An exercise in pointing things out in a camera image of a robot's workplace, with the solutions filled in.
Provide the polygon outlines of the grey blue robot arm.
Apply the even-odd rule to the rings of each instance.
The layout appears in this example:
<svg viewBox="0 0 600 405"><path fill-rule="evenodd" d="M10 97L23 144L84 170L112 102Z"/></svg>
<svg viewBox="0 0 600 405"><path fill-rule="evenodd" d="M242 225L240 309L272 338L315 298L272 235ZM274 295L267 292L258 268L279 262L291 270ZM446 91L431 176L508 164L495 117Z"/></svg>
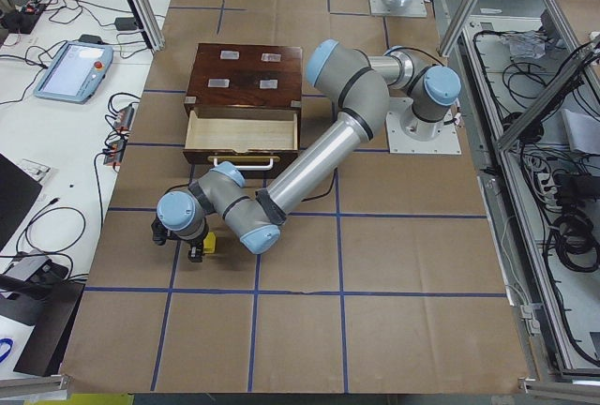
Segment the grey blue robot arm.
<svg viewBox="0 0 600 405"><path fill-rule="evenodd" d="M455 105L461 80L450 67L429 65L405 46L381 56L368 56L327 39L310 56L307 80L338 105L336 122L267 187L249 197L246 180L231 162L223 161L186 185L166 192L157 203L151 224L153 242L189 244L189 258L203 258L207 217L218 214L240 242L255 255L263 254L280 237L287 216L360 143L383 128L392 105L390 90L411 100L406 134L426 139L424 126L438 129Z"/></svg>

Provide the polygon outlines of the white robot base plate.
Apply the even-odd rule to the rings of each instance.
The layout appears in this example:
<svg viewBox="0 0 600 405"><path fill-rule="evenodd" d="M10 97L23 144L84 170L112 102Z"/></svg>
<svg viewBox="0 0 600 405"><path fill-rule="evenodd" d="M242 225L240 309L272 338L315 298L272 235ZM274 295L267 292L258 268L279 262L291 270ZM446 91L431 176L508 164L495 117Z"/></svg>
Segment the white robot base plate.
<svg viewBox="0 0 600 405"><path fill-rule="evenodd" d="M446 109L444 118L437 123L427 123L413 114L413 100L392 97L385 119L389 152L393 155L448 155L461 154L458 133Z"/></svg>

